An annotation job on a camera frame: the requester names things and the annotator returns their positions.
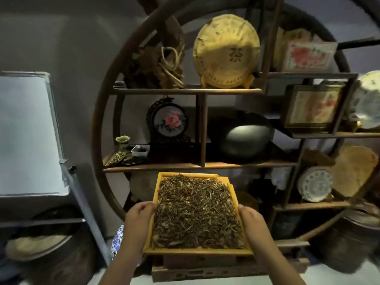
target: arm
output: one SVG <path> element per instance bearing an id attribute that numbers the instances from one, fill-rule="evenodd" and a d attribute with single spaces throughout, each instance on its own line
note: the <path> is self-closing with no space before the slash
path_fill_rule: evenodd
<path id="1" fill-rule="evenodd" d="M 141 260 L 141 250 L 155 208 L 156 205 L 148 201 L 137 203 L 128 211 L 120 250 L 108 266 L 99 285 L 126 285 L 131 282 L 136 266 Z"/>
<path id="2" fill-rule="evenodd" d="M 273 241 L 263 216 L 256 210 L 239 205 L 239 213 L 251 249 L 273 285 L 306 285 Z"/>

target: hand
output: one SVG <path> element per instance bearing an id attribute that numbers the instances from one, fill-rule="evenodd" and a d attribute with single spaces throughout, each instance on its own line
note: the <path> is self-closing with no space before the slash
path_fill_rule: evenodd
<path id="1" fill-rule="evenodd" d="M 243 205 L 239 205 L 238 209 L 251 249 L 269 250 L 273 245 L 276 246 L 268 226 L 259 212 Z"/>
<path id="2" fill-rule="evenodd" d="M 148 235 L 150 217 L 154 214 L 156 207 L 157 204 L 152 201 L 140 202 L 127 212 L 121 247 L 128 246 L 136 250 L 136 253 L 141 252 Z"/>

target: tray rim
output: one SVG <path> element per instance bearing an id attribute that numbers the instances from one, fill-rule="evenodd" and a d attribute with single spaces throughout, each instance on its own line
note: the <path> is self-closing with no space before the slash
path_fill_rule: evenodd
<path id="1" fill-rule="evenodd" d="M 230 183 L 228 177 L 220 177 L 218 174 L 204 174 L 204 173 L 179 173 L 179 172 L 159 172 L 159 175 L 157 177 L 157 183 L 156 188 L 154 191 L 154 197 L 153 197 L 153 203 L 157 204 L 159 199 L 159 189 L 160 189 L 160 182 L 162 181 L 163 177 L 172 177 L 176 175 L 184 175 L 186 177 L 195 177 L 195 178 L 217 178 L 224 184 L 228 186 L 228 189 L 230 190 L 233 206 L 235 209 L 235 213 L 237 215 L 237 219 L 241 225 L 242 228 L 242 236 L 244 240 L 244 248 L 243 249 L 212 249 L 212 248 L 152 248 L 151 247 L 151 241 L 152 241 L 152 233 L 153 233 L 153 223 L 154 223 L 154 215 L 150 218 L 149 222 L 149 231 L 148 236 L 145 241 L 144 248 L 142 249 L 143 254 L 147 255 L 163 255 L 163 254 L 201 254 L 201 255 L 253 255 L 254 253 L 250 249 L 249 242 L 247 239 L 247 236 L 245 234 L 244 225 L 242 222 L 242 219 L 239 215 L 238 211 L 238 199 L 235 194 L 234 187 Z"/>

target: floor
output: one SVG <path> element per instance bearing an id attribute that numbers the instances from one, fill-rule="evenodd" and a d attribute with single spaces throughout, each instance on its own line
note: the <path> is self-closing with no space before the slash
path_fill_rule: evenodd
<path id="1" fill-rule="evenodd" d="M 105 269 L 95 274 L 88 285 L 97 285 Z M 339 273 L 324 264 L 311 266 L 305 274 L 301 274 L 307 285 L 379 285 L 380 271 L 378 268 L 366 261 L 363 266 L 352 275 Z M 270 285 L 272 284 L 268 276 L 240 277 L 240 278 L 215 278 L 203 280 L 187 280 L 163 282 L 160 284 L 167 285 L 196 285 L 202 282 L 202 285 Z M 151 285 L 152 278 L 148 275 L 142 275 L 132 279 L 131 285 Z"/>

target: wall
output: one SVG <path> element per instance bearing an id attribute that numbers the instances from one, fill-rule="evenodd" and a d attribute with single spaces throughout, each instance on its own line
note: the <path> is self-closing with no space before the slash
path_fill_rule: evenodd
<path id="1" fill-rule="evenodd" d="M 287 0 L 316 16 L 339 41 L 379 36 L 369 17 L 348 0 Z M 145 19 L 135 0 L 2 0 L 0 4 L 0 69 L 46 71 L 51 73 L 64 153 L 78 166 L 79 178 L 106 235 L 114 234 L 121 221 L 103 198 L 94 179 L 91 163 L 91 118 L 102 78 L 119 48 Z M 206 18 L 184 26 L 185 32 L 196 31 Z M 198 76 L 191 57 L 191 36 L 184 61 L 185 82 L 196 84 Z M 379 68 L 378 47 L 346 50 L 352 71 L 367 72 Z M 271 86 L 272 95 L 281 95 L 283 85 Z M 124 104 L 122 133 L 131 142 L 147 140 L 145 114 L 159 96 L 128 96 Z M 194 106 L 193 96 L 178 96 L 176 102 Z M 212 96 L 211 106 L 234 105 L 234 96 Z M 104 120 L 104 153 L 112 146 L 111 107 Z M 295 142 L 281 134 L 275 141 L 283 148 Z M 244 175 L 251 172 L 223 170 L 221 174 Z M 121 203 L 128 193 L 122 174 L 108 176 Z M 34 201 L 24 204 L 36 206 Z M 41 206 L 51 205 L 40 201 Z"/>

